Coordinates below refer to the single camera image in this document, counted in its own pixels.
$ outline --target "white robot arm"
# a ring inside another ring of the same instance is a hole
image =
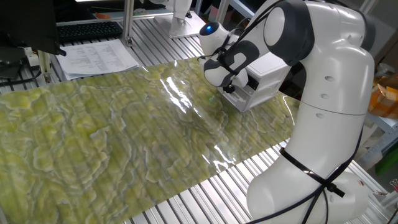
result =
[[[374,37],[374,26],[360,12],[301,0],[266,1],[240,36],[216,22],[202,28],[209,56],[200,63],[214,86],[242,88],[244,68],[268,52],[289,66],[301,62],[307,72],[288,145],[249,186],[248,209],[256,222],[323,223],[326,203],[330,223],[365,212],[367,188],[343,170],[358,148],[371,96],[374,61],[367,50]],[[293,209],[279,215],[287,208]]]

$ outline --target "keyboard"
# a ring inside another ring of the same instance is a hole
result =
[[[94,22],[89,24],[73,24],[58,26],[60,42],[71,42],[92,38],[114,37],[123,30],[117,22]]]

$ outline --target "computer screen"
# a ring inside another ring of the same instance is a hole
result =
[[[52,0],[0,1],[0,30],[33,49],[65,54],[59,48]]]

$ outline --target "metal frame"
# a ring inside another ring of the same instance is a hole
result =
[[[231,0],[221,0],[220,6],[218,7],[218,12],[216,16],[216,21],[220,24],[224,23],[226,11],[228,10],[228,6]]]
[[[134,15],[134,0],[125,0],[122,41],[128,47],[131,47],[133,45],[133,40],[131,35],[133,15]]]
[[[368,15],[378,2],[379,0],[365,0],[359,10]]]
[[[195,13],[200,16],[200,9],[201,9],[201,4],[203,0],[197,0],[197,4],[195,5]]]
[[[246,7],[240,0],[232,0],[230,5],[245,18],[253,18],[254,12]]]

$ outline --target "green marbled sheet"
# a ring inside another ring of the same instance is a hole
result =
[[[287,139],[298,101],[240,113],[196,59],[0,96],[9,223],[115,223]]]

